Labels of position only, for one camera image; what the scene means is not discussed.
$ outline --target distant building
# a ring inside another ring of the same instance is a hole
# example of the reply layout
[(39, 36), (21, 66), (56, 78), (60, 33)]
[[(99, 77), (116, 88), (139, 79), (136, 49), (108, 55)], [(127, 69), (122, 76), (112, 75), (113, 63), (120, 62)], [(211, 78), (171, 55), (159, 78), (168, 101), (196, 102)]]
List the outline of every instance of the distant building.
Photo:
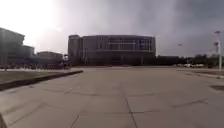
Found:
[(36, 54), (38, 64), (60, 64), (63, 61), (63, 54), (43, 51)]
[(24, 35), (0, 28), (0, 65), (21, 64)]
[(156, 39), (136, 35), (69, 36), (71, 65), (135, 64), (155, 57)]

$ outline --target lamp post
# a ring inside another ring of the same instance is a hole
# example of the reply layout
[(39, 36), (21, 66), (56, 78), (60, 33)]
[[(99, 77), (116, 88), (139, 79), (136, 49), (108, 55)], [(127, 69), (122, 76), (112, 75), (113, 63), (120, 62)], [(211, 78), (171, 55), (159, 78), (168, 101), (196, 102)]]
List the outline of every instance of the lamp post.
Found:
[(217, 35), (217, 47), (218, 47), (218, 54), (219, 54), (219, 73), (220, 73), (220, 76), (221, 76), (221, 73), (222, 73), (222, 48), (221, 48), (221, 43), (220, 43), (220, 34), (221, 32), (220, 31), (215, 31), (215, 34)]

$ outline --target raised planter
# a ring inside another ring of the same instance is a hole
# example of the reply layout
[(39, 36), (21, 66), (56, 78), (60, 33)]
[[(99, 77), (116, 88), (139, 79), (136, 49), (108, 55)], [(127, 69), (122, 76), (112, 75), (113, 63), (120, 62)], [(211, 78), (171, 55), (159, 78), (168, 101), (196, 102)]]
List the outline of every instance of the raised planter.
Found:
[(10, 88), (35, 84), (35, 83), (38, 83), (38, 82), (41, 82), (41, 81), (46, 81), (46, 80), (50, 80), (50, 79), (54, 79), (54, 78), (74, 75), (74, 74), (78, 74), (78, 73), (82, 73), (82, 72), (83, 72), (82, 70), (79, 70), (79, 71), (73, 71), (73, 72), (59, 73), (59, 74), (55, 74), (55, 75), (37, 77), (37, 78), (32, 78), (32, 79), (16, 80), (16, 81), (12, 81), (12, 82), (2, 83), (2, 84), (0, 84), (0, 91), (10, 89)]

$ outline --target paved ground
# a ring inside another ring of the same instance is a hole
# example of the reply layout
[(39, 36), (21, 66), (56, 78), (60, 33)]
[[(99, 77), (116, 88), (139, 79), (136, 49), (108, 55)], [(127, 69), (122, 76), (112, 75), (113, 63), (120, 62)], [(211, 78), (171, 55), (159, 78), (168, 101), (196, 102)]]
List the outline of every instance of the paved ground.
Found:
[(9, 128), (224, 128), (223, 85), (174, 68), (88, 68), (0, 92)]

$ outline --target cloudy sky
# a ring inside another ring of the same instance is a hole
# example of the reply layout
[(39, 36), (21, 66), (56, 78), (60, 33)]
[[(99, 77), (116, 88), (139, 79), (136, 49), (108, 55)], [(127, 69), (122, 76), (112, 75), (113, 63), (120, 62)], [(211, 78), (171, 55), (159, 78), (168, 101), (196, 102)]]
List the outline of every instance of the cloudy sky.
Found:
[(156, 36), (157, 54), (186, 56), (214, 53), (223, 11), (224, 0), (0, 0), (0, 27), (36, 52), (66, 53), (71, 34), (136, 34)]

